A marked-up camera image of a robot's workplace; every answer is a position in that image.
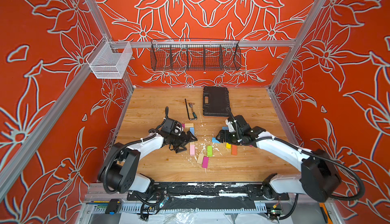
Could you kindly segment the pink block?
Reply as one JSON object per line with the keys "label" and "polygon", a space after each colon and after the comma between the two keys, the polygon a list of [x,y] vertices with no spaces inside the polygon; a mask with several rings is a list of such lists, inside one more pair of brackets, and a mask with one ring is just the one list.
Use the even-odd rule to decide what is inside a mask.
{"label": "pink block", "polygon": [[195,145],[190,145],[190,156],[195,156],[196,148]]}

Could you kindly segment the green block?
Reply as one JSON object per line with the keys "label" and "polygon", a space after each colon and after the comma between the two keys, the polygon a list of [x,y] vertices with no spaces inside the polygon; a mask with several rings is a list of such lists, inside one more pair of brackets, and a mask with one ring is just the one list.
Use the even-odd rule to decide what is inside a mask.
{"label": "green block", "polygon": [[207,146],[207,157],[213,156],[213,147],[211,145]]}

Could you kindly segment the black plastic tool case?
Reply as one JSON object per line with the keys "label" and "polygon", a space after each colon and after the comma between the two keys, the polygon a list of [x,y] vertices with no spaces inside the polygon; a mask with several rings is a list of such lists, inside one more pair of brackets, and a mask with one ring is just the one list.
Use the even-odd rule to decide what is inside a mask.
{"label": "black plastic tool case", "polygon": [[203,87],[203,115],[230,116],[229,91],[224,87]]}

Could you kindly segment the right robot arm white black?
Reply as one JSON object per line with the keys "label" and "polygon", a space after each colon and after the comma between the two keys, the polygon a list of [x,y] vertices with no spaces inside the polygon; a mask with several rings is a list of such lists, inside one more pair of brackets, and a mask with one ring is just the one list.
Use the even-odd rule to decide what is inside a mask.
{"label": "right robot arm white black", "polygon": [[[234,116],[230,108],[226,108],[226,112],[229,115],[225,121],[228,129],[218,133],[216,136],[218,141],[265,150],[299,171],[298,174],[293,175],[269,175],[263,183],[267,185],[272,194],[304,194],[320,203],[326,202],[329,198],[354,201],[364,196],[366,189],[362,179],[349,167],[331,159],[324,150],[309,150],[293,145],[261,127],[252,128],[242,115]],[[340,169],[355,179],[358,185],[356,194],[352,196],[334,194],[342,182]]]}

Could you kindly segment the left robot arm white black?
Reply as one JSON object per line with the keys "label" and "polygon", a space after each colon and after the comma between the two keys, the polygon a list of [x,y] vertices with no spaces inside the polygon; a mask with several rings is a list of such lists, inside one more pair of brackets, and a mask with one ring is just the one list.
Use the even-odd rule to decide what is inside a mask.
{"label": "left robot arm white black", "polygon": [[184,131],[179,121],[169,118],[169,108],[166,107],[163,122],[150,129],[147,137],[112,146],[99,171],[98,180],[108,194],[123,194],[129,190],[146,193],[151,188],[152,179],[137,173],[140,160],[164,146],[175,153],[186,151],[187,144],[197,140],[191,131]]}

